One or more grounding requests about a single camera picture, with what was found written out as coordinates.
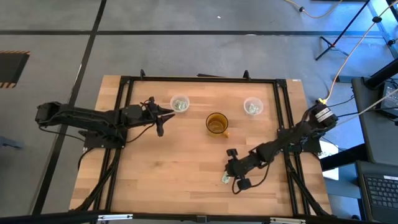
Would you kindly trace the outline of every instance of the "clear plastic cup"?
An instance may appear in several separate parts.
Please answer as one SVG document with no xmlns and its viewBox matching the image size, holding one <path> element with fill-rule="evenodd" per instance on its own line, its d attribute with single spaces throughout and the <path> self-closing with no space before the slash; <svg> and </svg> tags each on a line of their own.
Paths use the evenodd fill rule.
<svg viewBox="0 0 398 224">
<path fill-rule="evenodd" d="M 170 106 L 175 112 L 182 113 L 189 107 L 189 98 L 185 95 L 175 95 L 170 100 Z"/>
<path fill-rule="evenodd" d="M 264 105 L 260 99 L 249 97 L 244 101 L 243 108 L 247 114 L 257 115 L 262 113 Z"/>
</svg>

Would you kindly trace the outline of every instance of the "plastic cup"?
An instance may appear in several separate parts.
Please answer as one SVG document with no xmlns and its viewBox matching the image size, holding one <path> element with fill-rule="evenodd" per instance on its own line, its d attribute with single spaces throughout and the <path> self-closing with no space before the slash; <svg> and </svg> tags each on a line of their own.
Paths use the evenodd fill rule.
<svg viewBox="0 0 398 224">
<path fill-rule="evenodd" d="M 179 109 L 176 107 L 176 104 L 178 103 L 177 101 L 180 102 L 185 102 L 187 104 L 187 106 L 184 109 Z M 186 111 L 189 107 L 189 98 L 185 95 L 175 95 L 172 97 L 172 99 L 170 100 L 170 106 L 172 107 L 172 109 L 177 112 L 177 113 L 182 113 L 184 111 Z"/>
<path fill-rule="evenodd" d="M 247 114 L 257 115 L 262 113 L 264 105 L 260 99 L 256 97 L 249 97 L 244 101 L 243 108 Z"/>
</svg>

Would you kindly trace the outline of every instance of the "black floor stripe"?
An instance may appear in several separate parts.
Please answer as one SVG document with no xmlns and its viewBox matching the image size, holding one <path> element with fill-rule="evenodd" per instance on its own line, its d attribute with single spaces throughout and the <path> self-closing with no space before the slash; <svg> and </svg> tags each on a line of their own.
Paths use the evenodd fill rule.
<svg viewBox="0 0 398 224">
<path fill-rule="evenodd" d="M 0 35 L 291 35 L 338 36 L 342 31 L 272 31 L 272 30 L 0 30 Z M 365 31 L 346 31 L 344 36 L 362 36 Z M 382 37 L 380 31 L 368 36 Z"/>
<path fill-rule="evenodd" d="M 95 32 L 98 30 L 98 27 L 100 26 L 100 22 L 101 22 L 102 15 L 104 13 L 105 5 L 106 5 L 106 0 L 102 0 L 101 4 L 99 5 L 98 13 L 97 13 L 95 23 L 93 26 L 93 30 L 92 30 L 93 33 L 90 35 L 90 38 L 88 39 L 86 50 L 83 55 L 83 59 L 81 60 L 81 66 L 80 66 L 78 75 L 75 80 L 75 84 L 72 88 L 72 92 L 71 92 L 71 95 L 69 98 L 68 104 L 71 106 L 75 105 L 75 103 L 76 103 L 77 95 L 79 93 L 81 82 L 82 82 L 84 74 L 85 74 L 88 59 L 90 57 L 90 53 L 91 53 L 91 50 L 94 45 Z M 61 153 L 62 144 L 63 144 L 63 141 L 65 140 L 65 136 L 62 134 L 65 134 L 67 132 L 67 129 L 68 129 L 67 125 L 61 125 L 60 131 L 59 131 L 61 134 L 57 136 L 57 138 L 55 140 L 55 144 L 53 145 L 53 148 L 50 151 L 51 152 L 50 160 L 47 163 L 48 166 L 45 171 L 43 181 L 41 182 L 39 194 L 37 195 L 37 200 L 35 202 L 35 205 L 34 205 L 34 208 L 32 211 L 33 215 L 38 215 L 42 212 L 42 209 L 43 209 L 43 206 L 45 203 L 45 198 L 47 197 L 47 193 L 50 188 L 51 180 L 54 175 L 55 168 L 56 168 L 57 162 L 58 162 L 58 158 Z"/>
<path fill-rule="evenodd" d="M 0 35 L 91 35 L 91 30 L 0 30 Z"/>
</svg>

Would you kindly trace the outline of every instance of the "table leg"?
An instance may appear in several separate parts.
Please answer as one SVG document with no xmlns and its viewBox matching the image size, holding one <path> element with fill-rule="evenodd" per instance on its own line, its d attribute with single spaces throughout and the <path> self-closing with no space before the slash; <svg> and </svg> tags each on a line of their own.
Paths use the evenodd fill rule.
<svg viewBox="0 0 398 224">
<path fill-rule="evenodd" d="M 322 171 L 327 171 L 336 167 L 348 165 L 358 160 L 368 160 L 365 143 L 321 159 Z"/>
</svg>

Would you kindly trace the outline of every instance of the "small green object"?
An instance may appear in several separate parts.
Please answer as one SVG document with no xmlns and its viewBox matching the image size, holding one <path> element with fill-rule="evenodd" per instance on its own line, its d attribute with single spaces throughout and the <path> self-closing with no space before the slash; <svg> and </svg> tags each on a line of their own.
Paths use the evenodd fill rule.
<svg viewBox="0 0 398 224">
<path fill-rule="evenodd" d="M 228 184 L 230 178 L 231 178 L 231 177 L 228 177 L 228 173 L 225 171 L 225 172 L 224 172 L 224 175 L 223 175 L 223 178 L 221 178 L 221 181 L 222 181 L 222 183 L 224 183 L 224 184 Z"/>
<path fill-rule="evenodd" d="M 175 100 L 174 101 L 174 109 L 175 110 L 184 110 L 185 108 L 187 108 L 187 102 L 182 101 L 182 100 Z"/>
<path fill-rule="evenodd" d="M 256 114 L 256 113 L 259 112 L 259 110 L 260 110 L 260 107 L 254 105 L 254 104 L 252 104 L 252 103 L 250 104 L 250 106 L 249 106 L 249 113 L 251 113 L 251 114 Z"/>
</svg>

